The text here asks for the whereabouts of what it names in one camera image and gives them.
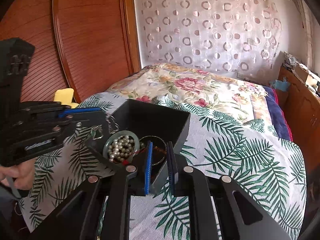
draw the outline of bed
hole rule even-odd
[[[189,165],[207,176],[232,176],[297,239],[306,203],[304,161],[273,90],[198,69],[155,64],[79,107],[98,106],[112,114],[127,98],[190,112],[189,135],[180,153]],[[84,146],[89,131],[77,129],[63,149],[37,159],[34,187],[19,203],[31,231],[88,175],[113,174]],[[190,239],[188,199],[172,197],[168,182],[158,196],[132,197],[130,239],[149,238]]]

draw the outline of hand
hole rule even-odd
[[[9,187],[9,183],[6,176],[17,178],[14,181],[14,186],[17,189],[29,190],[33,186],[33,179],[35,175],[35,161],[31,159],[15,165],[12,167],[1,167],[0,166],[0,181],[3,185]]]

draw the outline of textured wood panel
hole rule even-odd
[[[124,0],[124,11],[131,65],[134,72],[138,72],[141,70],[141,62],[134,0]]]
[[[21,101],[53,100],[67,87],[52,25],[52,0],[14,0],[0,22],[0,40],[19,37],[36,49],[22,85]]]
[[[53,1],[60,57],[66,59],[63,67],[81,101],[131,72],[120,6],[120,0]]]

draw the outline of yellow cloth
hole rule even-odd
[[[71,106],[71,108],[77,107],[79,104],[72,103],[74,90],[72,88],[59,89],[54,95],[53,101],[61,102],[62,105]]]

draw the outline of wooden furniture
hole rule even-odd
[[[52,26],[51,0],[14,0],[0,22],[0,40],[19,37],[36,49],[23,80],[21,101],[53,100],[67,87]]]
[[[133,0],[14,0],[0,39],[36,47],[22,101],[71,87],[80,103],[141,69]]]
[[[281,67],[278,80],[291,83],[284,116],[291,128],[294,143],[304,156],[307,173],[320,165],[320,98],[289,70]]]

